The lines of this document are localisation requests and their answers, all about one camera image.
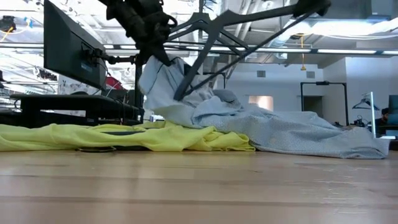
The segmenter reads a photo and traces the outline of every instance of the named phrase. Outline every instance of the desk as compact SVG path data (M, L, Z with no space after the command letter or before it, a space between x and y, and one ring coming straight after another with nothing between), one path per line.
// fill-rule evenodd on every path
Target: desk
M43 116L40 110L80 110L86 111L86 118L97 123L98 118L128 118L133 119L142 113L143 109L130 106L105 96L91 95L11 95L10 98L21 101L23 123L28 128L42 126L37 123Z
M2 152L0 223L391 224L383 160L269 152Z

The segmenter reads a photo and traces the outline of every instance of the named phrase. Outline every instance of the doorway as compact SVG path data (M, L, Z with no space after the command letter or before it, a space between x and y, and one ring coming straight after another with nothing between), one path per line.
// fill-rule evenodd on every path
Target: doorway
M323 118L323 97L322 96L304 96L304 111L316 112Z

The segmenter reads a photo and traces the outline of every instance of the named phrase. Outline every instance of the black desk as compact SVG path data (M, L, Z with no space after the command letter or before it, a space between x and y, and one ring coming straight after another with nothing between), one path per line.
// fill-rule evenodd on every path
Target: black desk
M42 126L38 123L43 116L40 110L79 110L86 111L86 119L94 125L99 118L104 119L137 119L144 110L105 96L91 95L24 95L15 94L10 98L21 101L22 121L28 128Z

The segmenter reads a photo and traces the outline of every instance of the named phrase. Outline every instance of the window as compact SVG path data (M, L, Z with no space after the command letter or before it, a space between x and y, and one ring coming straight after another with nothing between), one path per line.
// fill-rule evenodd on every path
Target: window
M274 110L274 98L272 96L249 96L249 103L255 103L258 107L269 111Z

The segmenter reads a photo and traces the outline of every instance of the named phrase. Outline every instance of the person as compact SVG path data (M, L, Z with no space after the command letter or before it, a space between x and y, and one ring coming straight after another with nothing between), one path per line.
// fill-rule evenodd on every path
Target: person
M378 134L386 134L386 129L384 128L380 128L381 126L386 126L387 122L388 122L388 113L389 113L389 109L388 108L384 108L383 110L381 110L381 118L376 119L374 121L375 125L376 125L376 132Z

